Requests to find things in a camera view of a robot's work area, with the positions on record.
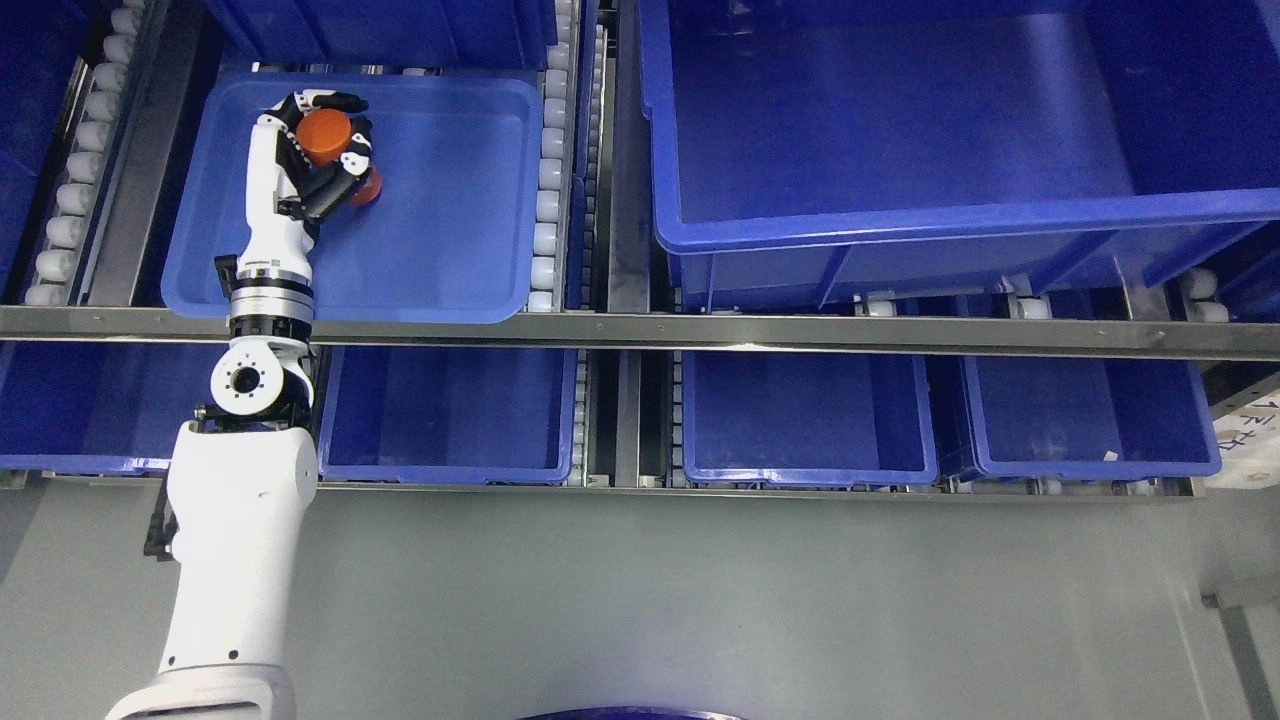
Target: white robotic arm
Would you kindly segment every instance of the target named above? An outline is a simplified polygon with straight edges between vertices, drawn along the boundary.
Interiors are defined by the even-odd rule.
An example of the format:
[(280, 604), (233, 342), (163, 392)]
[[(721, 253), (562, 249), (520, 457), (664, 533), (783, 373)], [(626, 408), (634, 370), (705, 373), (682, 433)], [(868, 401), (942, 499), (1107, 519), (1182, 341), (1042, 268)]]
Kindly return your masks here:
[(288, 720), (283, 669), (289, 583), (302, 516), (315, 497), (310, 421), (311, 265), (324, 219), (369, 176), (370, 123), (352, 118), (340, 161), (314, 170), (294, 140), (316, 108), (364, 111), (353, 96), (306, 90), (259, 117), (246, 186), (248, 247), (215, 259), (230, 301), (230, 347), (210, 377), (216, 405), (182, 425), (161, 488), (173, 521), (148, 547), (182, 564), (159, 674), (108, 720), (154, 715)]

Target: blue crate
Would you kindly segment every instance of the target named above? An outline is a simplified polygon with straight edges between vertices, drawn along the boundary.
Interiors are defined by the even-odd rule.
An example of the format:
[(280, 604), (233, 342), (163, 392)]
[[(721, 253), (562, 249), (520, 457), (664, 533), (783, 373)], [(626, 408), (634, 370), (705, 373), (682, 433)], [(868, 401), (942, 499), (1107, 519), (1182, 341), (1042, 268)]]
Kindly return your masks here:
[(205, 0), (268, 63), (424, 68), (547, 67), (553, 0)]
[(14, 342), (0, 350), (0, 468), (165, 470), (178, 428), (210, 401), (218, 345)]
[(1280, 223), (1272, 223), (1204, 264), (1221, 284), (1233, 320), (1280, 323)]
[(577, 352), (334, 351), (320, 473), (412, 484), (558, 484), (573, 447)]
[(639, 9), (689, 307), (1155, 286), (1280, 217), (1254, 0)]
[[(992, 316), (989, 297), (957, 299)], [(1064, 314), (1062, 310), (1073, 311)], [(1089, 319), (1064, 297), (1057, 316)], [(1073, 357), (931, 357), (943, 475), (1133, 482), (1222, 468), (1194, 363)]]
[(36, 173), (0, 151), (0, 283), (13, 268), (38, 179)]
[(301, 87), (369, 100), (381, 197), (342, 208), (310, 254), (316, 318), (497, 323), (529, 297), (543, 102), (508, 78), (246, 73), (205, 105), (161, 279), (180, 315), (227, 314), (212, 258), (241, 252), (261, 108)]
[(686, 352), (682, 372), (684, 468), (695, 484), (937, 478), (920, 357)]
[(9, 275), (63, 99), (102, 8), (79, 0), (13, 3), (0, 23), (0, 283)]

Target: metal rail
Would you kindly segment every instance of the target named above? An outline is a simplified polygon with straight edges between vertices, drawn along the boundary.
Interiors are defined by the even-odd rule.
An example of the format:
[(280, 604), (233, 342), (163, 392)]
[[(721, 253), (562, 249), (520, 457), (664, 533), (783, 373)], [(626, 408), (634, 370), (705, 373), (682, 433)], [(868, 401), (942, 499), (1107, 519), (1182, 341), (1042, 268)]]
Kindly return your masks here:
[[(225, 342), (163, 307), (0, 306), (0, 341)], [(1280, 324), (813, 315), (520, 314), (493, 325), (316, 323), (316, 345), (1280, 360)]]

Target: metal frame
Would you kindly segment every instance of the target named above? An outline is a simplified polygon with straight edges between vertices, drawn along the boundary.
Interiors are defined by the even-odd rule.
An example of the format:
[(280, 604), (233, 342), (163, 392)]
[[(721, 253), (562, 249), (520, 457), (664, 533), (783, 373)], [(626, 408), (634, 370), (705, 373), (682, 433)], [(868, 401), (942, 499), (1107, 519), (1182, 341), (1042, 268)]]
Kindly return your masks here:
[[(225, 342), (220, 320), (163, 307), (0, 306), (0, 341)], [(986, 318), (518, 314), (493, 325), (319, 322), (316, 345), (579, 347), (1280, 360), (1280, 324)]]
[[(172, 8), (198, 5), (195, 0), (172, 0)], [(1046, 492), (1038, 483), (984, 487), (982, 492), (959, 492), (945, 483), (925, 492), (803, 492), (768, 489), (685, 489), (654, 487), (663, 484), (664, 459), (671, 450), (669, 356), (676, 350), (795, 351), (795, 352), (886, 352), (938, 355), (1024, 355), (1061, 357), (1143, 357), (1222, 361), (1210, 366), (1221, 375), (1222, 387), (1254, 392), (1261, 387), (1280, 387), (1280, 324), (1198, 324), (1170, 322), (1167, 307), (1148, 302), (1161, 291), (1140, 288), (1125, 293), (1128, 320), (1011, 320), (957, 318), (869, 318), (813, 315), (689, 315), (671, 313), (671, 293), (662, 277), (663, 256), (653, 250), (652, 188), (649, 172), (648, 126), (640, 113), (639, 60), (634, 3), (622, 1), (617, 12), (602, 13), (602, 22), (614, 22), (609, 31), (611, 58), (604, 86), (599, 167), (602, 208), (596, 215), (595, 252), (591, 277), (595, 281), (593, 307), (604, 313), (564, 311), (518, 314), (493, 325), (440, 325), (397, 323), (326, 323), (315, 327), (314, 342), (320, 346), (481, 346), (481, 347), (559, 347), (618, 352), (591, 352), (588, 397), (589, 465), (584, 488), (561, 492), (611, 492), (695, 495), (701, 497), (787, 497), (787, 498), (867, 498), (893, 502), (948, 500), (1005, 502)], [(151, 32), (164, 37), (166, 28), (183, 18), (170, 12)], [(195, 31), (187, 31), (187, 37)], [(173, 45), (173, 37), (168, 45)], [(140, 92), (152, 96), (157, 87), (170, 91), (182, 78), (196, 78), (201, 53), (173, 53), (164, 73), (147, 78), (155, 87)], [(189, 87), (179, 106), (191, 101)], [(191, 133), (196, 119), (182, 114), (182, 122), (152, 123), (150, 135), (173, 150), (182, 133)], [(146, 227), (145, 237), (134, 237), (122, 255), (132, 288), (119, 286), (113, 297), (137, 302), (140, 287), (136, 272), (148, 246), (160, 246), (164, 223), (155, 222), (157, 208), (175, 192), (169, 161), (145, 163), (125, 156), (120, 163), (116, 187), (140, 188), (140, 199), (115, 206), (113, 224)], [(137, 214), (137, 218), (128, 218)], [(108, 282), (99, 277), (99, 282)], [(91, 288), (90, 300), (106, 297)], [(0, 341), (97, 341), (97, 342), (225, 342), (221, 320), (179, 318), (164, 307), (19, 307), (0, 306)], [(1239, 361), (1267, 361), (1243, 364)], [(668, 383), (666, 387), (655, 384)], [(1219, 413), (1229, 411), (1228, 401), (1213, 400)], [(654, 416), (667, 421), (654, 421)], [(140, 482), (138, 479), (124, 482)], [(339, 483), (325, 487), (378, 489), (438, 489), (407, 486)], [(488, 488), (447, 488), (475, 492)], [(543, 488), (500, 487), (503, 492), (541, 492)], [(1146, 488), (1123, 486), (1069, 486), (1061, 496), (1044, 501), (1149, 501), (1169, 497), (1196, 497), (1203, 484), (1187, 479), (1162, 480)]]

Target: orange cylinder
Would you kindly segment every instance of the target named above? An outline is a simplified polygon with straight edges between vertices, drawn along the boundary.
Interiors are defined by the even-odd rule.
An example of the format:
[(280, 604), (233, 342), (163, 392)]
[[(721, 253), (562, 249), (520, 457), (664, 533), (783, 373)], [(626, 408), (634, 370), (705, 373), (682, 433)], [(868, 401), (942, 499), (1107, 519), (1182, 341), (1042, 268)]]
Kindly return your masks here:
[(298, 145), (317, 169), (333, 163), (351, 141), (351, 118), (340, 110), (321, 108), (302, 118)]
[[(298, 145), (311, 164), (320, 169), (342, 156), (351, 142), (351, 118), (340, 110), (321, 108), (302, 118), (296, 133)], [(378, 168), (369, 169), (369, 179), (351, 196), (351, 205), (367, 205), (383, 192), (383, 176)]]
[(365, 184), (360, 186), (360, 190), (357, 190), (347, 202), (356, 206), (369, 205), (374, 200), (378, 200), (378, 196), (381, 193), (383, 176), (378, 172), (378, 168), (370, 167), (369, 178), (365, 181)]

